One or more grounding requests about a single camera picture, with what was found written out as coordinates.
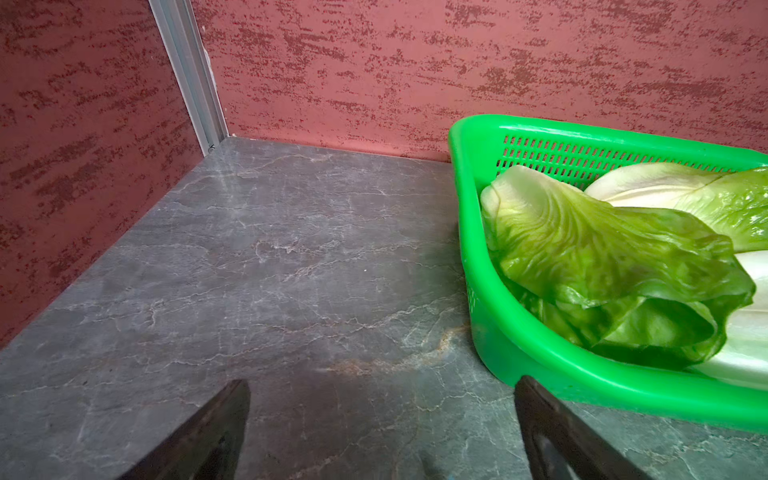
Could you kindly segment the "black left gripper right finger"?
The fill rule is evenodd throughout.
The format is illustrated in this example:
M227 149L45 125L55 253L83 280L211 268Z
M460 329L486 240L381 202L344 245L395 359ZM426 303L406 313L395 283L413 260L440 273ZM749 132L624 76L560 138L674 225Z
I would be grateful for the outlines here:
M534 479L649 477L533 377L521 377L514 400Z

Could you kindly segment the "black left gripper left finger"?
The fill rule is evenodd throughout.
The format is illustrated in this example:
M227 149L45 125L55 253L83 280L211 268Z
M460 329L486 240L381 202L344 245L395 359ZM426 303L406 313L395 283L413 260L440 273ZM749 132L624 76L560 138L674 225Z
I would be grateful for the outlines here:
M249 409L248 383L245 380L229 382L121 477L234 478Z

